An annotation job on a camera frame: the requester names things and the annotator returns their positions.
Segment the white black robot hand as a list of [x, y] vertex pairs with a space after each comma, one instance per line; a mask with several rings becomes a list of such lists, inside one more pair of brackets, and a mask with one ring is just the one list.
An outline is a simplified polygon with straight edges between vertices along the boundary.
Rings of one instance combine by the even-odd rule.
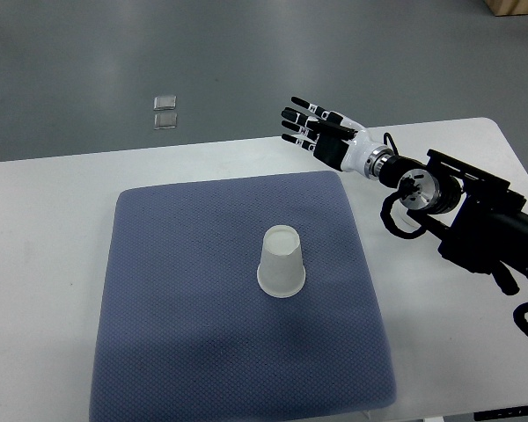
[[342, 164], [350, 151], [351, 142], [365, 127], [347, 116], [309, 101], [292, 97], [295, 106], [282, 110], [282, 126], [294, 132], [282, 134], [282, 139], [312, 153], [323, 164], [344, 171]]

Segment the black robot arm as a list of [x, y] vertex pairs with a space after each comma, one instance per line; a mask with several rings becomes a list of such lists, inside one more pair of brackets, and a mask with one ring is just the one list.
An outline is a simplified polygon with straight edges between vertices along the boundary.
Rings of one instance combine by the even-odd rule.
[[526, 199], [508, 181], [429, 150], [422, 164], [384, 147], [366, 161], [367, 173], [393, 189], [383, 202], [385, 228], [403, 239], [429, 232], [440, 255], [471, 273], [490, 274], [506, 295], [518, 285], [510, 274], [528, 279]]

